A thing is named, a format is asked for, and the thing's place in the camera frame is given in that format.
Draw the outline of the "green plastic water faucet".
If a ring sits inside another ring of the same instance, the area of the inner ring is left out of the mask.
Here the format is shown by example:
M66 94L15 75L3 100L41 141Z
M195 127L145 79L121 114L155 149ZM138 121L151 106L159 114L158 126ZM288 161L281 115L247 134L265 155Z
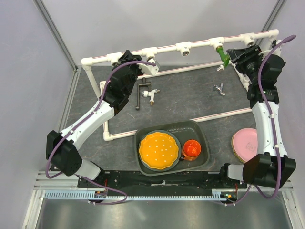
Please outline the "green plastic water faucet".
M217 71L221 71L221 70L224 70L228 64L229 64L229 61L230 61L230 57L228 54L225 54L224 53L224 49L223 49L223 46L219 46L216 48L216 52L219 54L220 58L221 58L221 61L223 62L223 64L221 64L218 68L217 68Z

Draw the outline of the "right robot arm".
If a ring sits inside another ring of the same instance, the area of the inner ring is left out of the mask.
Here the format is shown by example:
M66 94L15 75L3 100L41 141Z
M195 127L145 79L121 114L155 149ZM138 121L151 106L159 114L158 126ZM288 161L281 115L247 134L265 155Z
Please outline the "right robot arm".
M228 49L227 54L237 71L250 79L247 99L256 122L257 154L244 165L225 164L218 176L222 187L235 180L255 186L280 189L296 169L289 158L279 128L279 95L275 83L285 61L270 54L264 57L258 45L244 49Z

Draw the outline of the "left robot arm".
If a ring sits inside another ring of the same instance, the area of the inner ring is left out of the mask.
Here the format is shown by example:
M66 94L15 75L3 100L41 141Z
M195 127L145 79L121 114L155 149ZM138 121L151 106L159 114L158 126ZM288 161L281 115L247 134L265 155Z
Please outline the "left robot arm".
M119 58L119 64L111 71L96 104L71 126L60 132L48 133L45 169L47 178L54 178L49 174L50 166L54 165L66 176L79 175L88 178L93 187L104 184L102 169L81 158L78 151L91 134L126 106L138 76L143 75L139 67L142 63L141 56L126 50Z

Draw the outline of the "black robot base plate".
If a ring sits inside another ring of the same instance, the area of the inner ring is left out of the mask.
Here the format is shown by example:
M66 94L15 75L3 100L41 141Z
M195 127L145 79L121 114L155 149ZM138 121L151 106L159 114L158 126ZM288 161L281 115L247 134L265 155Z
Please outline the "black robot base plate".
M184 171L160 176L146 176L140 171L110 170L102 172L93 180L118 190L131 186L191 186L203 189L243 189L247 185L241 181L226 178L222 172Z

